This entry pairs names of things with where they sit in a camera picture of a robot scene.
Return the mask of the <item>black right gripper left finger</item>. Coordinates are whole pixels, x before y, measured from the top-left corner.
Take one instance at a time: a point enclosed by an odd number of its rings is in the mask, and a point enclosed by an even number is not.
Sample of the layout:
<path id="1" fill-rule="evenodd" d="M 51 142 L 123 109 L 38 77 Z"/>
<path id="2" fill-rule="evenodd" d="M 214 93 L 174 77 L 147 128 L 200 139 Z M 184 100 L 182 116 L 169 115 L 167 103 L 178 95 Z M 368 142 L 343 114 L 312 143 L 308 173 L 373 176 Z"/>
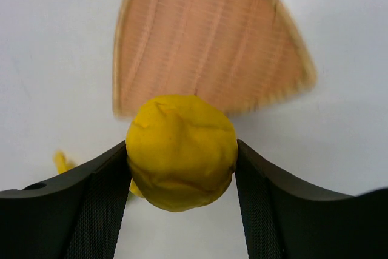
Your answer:
<path id="1" fill-rule="evenodd" d="M 1 192 L 1 258 L 113 258 L 131 176 L 125 143 Z"/>

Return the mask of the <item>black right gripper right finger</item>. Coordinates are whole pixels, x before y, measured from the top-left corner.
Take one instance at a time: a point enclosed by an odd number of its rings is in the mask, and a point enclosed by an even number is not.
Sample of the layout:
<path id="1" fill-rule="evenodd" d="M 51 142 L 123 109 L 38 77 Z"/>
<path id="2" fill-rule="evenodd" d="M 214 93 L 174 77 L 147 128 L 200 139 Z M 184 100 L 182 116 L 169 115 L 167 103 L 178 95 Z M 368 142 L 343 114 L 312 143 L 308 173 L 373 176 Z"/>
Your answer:
<path id="1" fill-rule="evenodd" d="M 387 189 L 351 196 L 304 181 L 238 141 L 249 258 L 386 258 Z"/>

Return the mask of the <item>yellow fake pear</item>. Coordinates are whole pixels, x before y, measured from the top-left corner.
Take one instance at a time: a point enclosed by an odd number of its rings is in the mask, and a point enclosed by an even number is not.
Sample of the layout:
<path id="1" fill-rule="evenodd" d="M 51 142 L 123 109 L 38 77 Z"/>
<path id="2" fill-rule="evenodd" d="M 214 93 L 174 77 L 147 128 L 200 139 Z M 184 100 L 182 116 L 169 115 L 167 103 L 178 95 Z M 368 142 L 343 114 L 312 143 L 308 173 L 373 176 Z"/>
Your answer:
<path id="1" fill-rule="evenodd" d="M 169 212 L 215 202 L 236 170 L 232 122 L 196 96 L 147 101 L 131 122 L 125 143 L 130 192 Z"/>

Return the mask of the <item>yellow peeled fake lemon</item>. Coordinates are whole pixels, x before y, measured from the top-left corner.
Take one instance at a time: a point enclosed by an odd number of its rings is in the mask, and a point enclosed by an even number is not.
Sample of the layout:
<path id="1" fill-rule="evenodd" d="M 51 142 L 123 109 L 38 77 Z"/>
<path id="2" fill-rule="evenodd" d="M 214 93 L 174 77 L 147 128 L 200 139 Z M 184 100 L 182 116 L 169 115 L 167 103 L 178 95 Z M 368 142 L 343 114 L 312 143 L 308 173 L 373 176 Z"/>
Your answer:
<path id="1" fill-rule="evenodd" d="M 53 162 L 59 174 L 65 173 L 76 167 L 75 163 L 68 160 L 62 151 L 55 152 Z"/>

